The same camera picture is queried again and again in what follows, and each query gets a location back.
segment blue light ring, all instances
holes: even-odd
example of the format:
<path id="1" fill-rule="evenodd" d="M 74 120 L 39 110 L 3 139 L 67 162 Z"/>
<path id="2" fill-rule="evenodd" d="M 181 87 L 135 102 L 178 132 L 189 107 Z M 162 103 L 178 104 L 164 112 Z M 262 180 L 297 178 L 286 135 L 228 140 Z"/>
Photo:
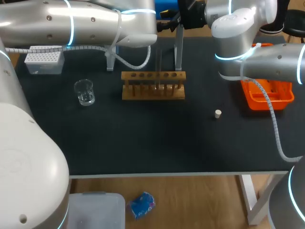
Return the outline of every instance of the blue light ring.
<path id="1" fill-rule="evenodd" d="M 229 15 L 231 15 L 232 14 L 232 0 L 229 0 L 229 9 L 228 9 L 228 11 L 229 11 Z"/>
<path id="2" fill-rule="evenodd" d="M 69 204 L 68 204 L 68 207 L 67 207 L 67 211 L 66 211 L 65 217 L 63 218 L 63 220 L 62 220 L 61 224 L 59 225 L 59 227 L 58 227 L 57 229 L 61 229 L 62 224 L 64 223 L 64 221 L 65 221 L 65 219 L 66 219 L 66 217 L 67 217 L 68 210 L 69 210 Z"/>
<path id="3" fill-rule="evenodd" d="M 305 51 L 305 45 L 303 45 L 300 55 L 299 55 L 299 59 L 297 61 L 297 68 L 296 68 L 296 78 L 299 84 L 302 84 L 301 82 L 301 62 L 302 62 L 302 57 Z"/>
<path id="4" fill-rule="evenodd" d="M 294 208 L 296 209 L 297 213 L 299 214 L 299 216 L 302 218 L 302 220 L 305 222 L 305 216 L 302 214 L 301 210 L 299 209 L 299 207 L 296 204 L 295 198 L 292 195 L 292 190 L 291 190 L 291 174 L 292 171 L 294 169 L 294 166 L 292 167 L 290 173 L 289 173 L 289 178 L 288 178 L 288 190 L 289 190 L 289 195 L 290 195 L 290 199 L 292 201 L 292 204 L 294 206 Z"/>
<path id="5" fill-rule="evenodd" d="M 73 19 L 73 15 L 71 13 L 72 7 L 71 7 L 70 3 L 67 0 L 64 0 L 64 1 L 67 4 L 67 6 L 69 8 L 69 11 L 70 11 L 70 15 L 69 16 L 70 16 L 70 21 L 71 21 L 71 34 L 70 34 L 70 41 L 67 44 L 68 46 L 70 46 L 72 44 L 73 38 L 74 38 L 74 19 Z"/>
<path id="6" fill-rule="evenodd" d="M 219 60 L 223 60 L 223 61 L 231 61 L 231 60 L 236 60 L 236 59 L 239 59 L 239 58 L 243 58 L 243 57 L 246 57 L 250 54 L 252 54 L 252 50 L 253 48 L 251 48 L 249 51 L 247 51 L 246 53 L 242 54 L 242 55 L 239 55 L 239 56 L 235 56 L 235 57 L 229 57 L 229 58 L 225 58 L 225 57 L 219 57 L 215 54 L 216 58 L 219 59 Z"/>
<path id="7" fill-rule="evenodd" d="M 1 54 L 3 54 L 3 55 L 6 57 L 6 58 L 8 58 L 8 59 L 9 59 L 9 61 L 10 61 L 9 56 L 8 56 L 8 55 L 7 55 L 5 52 L 3 52 L 3 51 L 1 51 L 1 50 L 0 50 L 0 53 L 1 53 Z"/>
<path id="8" fill-rule="evenodd" d="M 134 10 L 125 10 L 122 11 L 123 14 L 130 14 L 130 13 L 154 13 L 156 14 L 156 11 L 150 10 L 150 9 L 134 9 Z"/>

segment blue plastic bag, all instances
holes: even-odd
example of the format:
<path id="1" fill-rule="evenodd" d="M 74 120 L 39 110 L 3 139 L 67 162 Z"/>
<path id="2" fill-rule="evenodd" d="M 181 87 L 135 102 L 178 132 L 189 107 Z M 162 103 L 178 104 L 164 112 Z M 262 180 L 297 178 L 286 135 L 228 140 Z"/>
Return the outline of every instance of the blue plastic bag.
<path id="1" fill-rule="evenodd" d="M 131 209 L 135 219 L 145 216 L 155 206 L 156 203 L 153 196 L 147 192 L 143 192 L 137 199 L 128 203 L 128 207 Z"/>

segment white pipette tip box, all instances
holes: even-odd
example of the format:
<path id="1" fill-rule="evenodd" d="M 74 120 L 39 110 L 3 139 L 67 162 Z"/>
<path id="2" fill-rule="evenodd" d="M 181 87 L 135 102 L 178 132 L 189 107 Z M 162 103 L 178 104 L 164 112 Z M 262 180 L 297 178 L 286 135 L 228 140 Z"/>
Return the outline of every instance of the white pipette tip box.
<path id="1" fill-rule="evenodd" d="M 61 46 L 31 46 L 30 49 L 51 49 Z M 30 53 L 25 64 L 30 74 L 61 74 L 65 58 L 63 52 Z"/>

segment plastic storage bin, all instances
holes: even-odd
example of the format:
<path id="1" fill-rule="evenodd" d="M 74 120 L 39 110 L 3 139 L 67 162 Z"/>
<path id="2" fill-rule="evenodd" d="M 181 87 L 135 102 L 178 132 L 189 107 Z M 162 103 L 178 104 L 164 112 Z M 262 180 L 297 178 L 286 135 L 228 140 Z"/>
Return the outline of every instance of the plastic storage bin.
<path id="1" fill-rule="evenodd" d="M 125 229 L 125 199 L 116 193 L 69 196 L 67 229 Z"/>
<path id="2" fill-rule="evenodd" d="M 271 46 L 270 43 L 264 43 L 262 46 Z M 295 97 L 292 93 L 292 83 L 273 81 L 273 80 L 257 80 L 266 90 L 273 109 L 283 110 Z M 264 98 L 261 90 L 253 82 L 241 81 L 244 94 L 246 96 L 249 107 L 255 111 L 269 110 L 268 103 Z"/>

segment glass cup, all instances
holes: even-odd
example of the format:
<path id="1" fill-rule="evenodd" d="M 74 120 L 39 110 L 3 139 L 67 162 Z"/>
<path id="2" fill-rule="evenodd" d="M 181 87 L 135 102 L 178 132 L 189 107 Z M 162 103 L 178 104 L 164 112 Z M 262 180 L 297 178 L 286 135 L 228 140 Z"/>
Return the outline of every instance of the glass cup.
<path id="1" fill-rule="evenodd" d="M 83 106 L 94 104 L 95 97 L 93 93 L 93 83 L 90 80 L 79 80 L 74 84 L 74 91 Z"/>

